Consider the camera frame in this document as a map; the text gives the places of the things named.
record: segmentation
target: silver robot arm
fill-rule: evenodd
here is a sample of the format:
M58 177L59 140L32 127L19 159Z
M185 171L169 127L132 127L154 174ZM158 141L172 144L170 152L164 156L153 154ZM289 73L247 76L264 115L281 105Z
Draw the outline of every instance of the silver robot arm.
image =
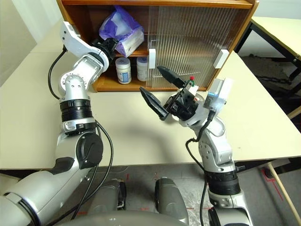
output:
M89 46L68 22L62 25L61 38L80 59L59 83L62 132L57 141L55 166L27 176L0 196L0 222L5 226L46 224L102 159L103 143L95 132L86 89L107 70L117 42L108 39L96 42L96 47Z
M169 113L179 118L179 123L189 127L197 137L203 128L198 142L199 152L208 180L208 194L214 206L208 211L211 226L246 225L253 226L244 192L239 187L236 167L232 159L232 149L226 139L226 129L217 117L226 104L232 80L215 79L205 101L197 100L198 86L191 78L182 81L173 71L158 66L162 76L180 90L171 96L162 107L159 100L144 88L140 88L146 103L165 120Z

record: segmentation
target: floor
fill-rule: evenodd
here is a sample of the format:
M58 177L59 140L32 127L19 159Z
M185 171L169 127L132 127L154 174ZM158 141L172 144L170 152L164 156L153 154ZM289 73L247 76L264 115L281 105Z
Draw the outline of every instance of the floor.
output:
M104 175L105 168L99 168L97 180ZM156 212L154 205L155 181L160 177L168 177L177 184L186 204L190 226L199 226L199 203L204 185L203 173L196 164L152 165L113 167L109 178L119 178L127 186L127 210ZM296 226L297 223L285 201L280 189L273 179L264 176L261 168L254 168L238 174L240 186L246 194L249 211L255 226ZM280 175L295 207L301 213L301 170ZM84 181L69 198L61 211L53 218L65 213L79 202L87 187ZM208 195L203 207L204 223L208 223L207 209L211 207ZM91 202L87 202L80 210L78 218L85 215Z
M262 58L257 56L241 57L244 63L256 76L274 77L278 79L287 79L288 76L296 69L296 67L289 62L275 62L270 58ZM301 73L292 81L291 84L281 84L278 82L271 82L281 88L290 90L301 82Z

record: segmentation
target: jar lid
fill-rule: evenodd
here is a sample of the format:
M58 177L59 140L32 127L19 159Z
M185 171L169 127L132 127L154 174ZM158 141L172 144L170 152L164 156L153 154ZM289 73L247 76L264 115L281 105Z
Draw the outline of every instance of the jar lid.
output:
M115 64L116 64L116 67L120 68L120 69L126 69L126 68L129 68L131 66L130 60L125 58L125 57L118 58L115 61Z
M137 65L147 67L147 57L137 57Z

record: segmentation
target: wooden shelf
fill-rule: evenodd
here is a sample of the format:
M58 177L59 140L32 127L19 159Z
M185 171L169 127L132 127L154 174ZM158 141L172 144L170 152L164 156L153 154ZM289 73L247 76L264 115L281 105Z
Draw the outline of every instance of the wooden shelf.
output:
M247 0L62 0L64 5L195 6L252 8Z
M117 72L114 67L110 67L100 78L93 83L93 89L97 92L103 91L139 91L141 86L145 87L148 91L177 91L177 88L152 88L146 87L145 81L139 81L136 75L136 67L133 67L132 81L129 84L121 84L117 79ZM206 87L200 87L199 91L206 90Z

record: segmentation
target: wooden cabinet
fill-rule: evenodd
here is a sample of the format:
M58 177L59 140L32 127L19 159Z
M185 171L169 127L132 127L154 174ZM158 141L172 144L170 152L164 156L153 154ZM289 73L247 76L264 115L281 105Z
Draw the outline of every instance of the wooden cabinet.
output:
M103 21L121 5L144 28L144 43L129 56L132 81L118 83L115 65L93 85L97 91L173 90L157 69L148 70L146 82L137 80L136 57L156 50L156 65L190 76L206 90L220 69L213 63L221 49L231 52L249 23L256 0L57 0L66 21L90 43Z

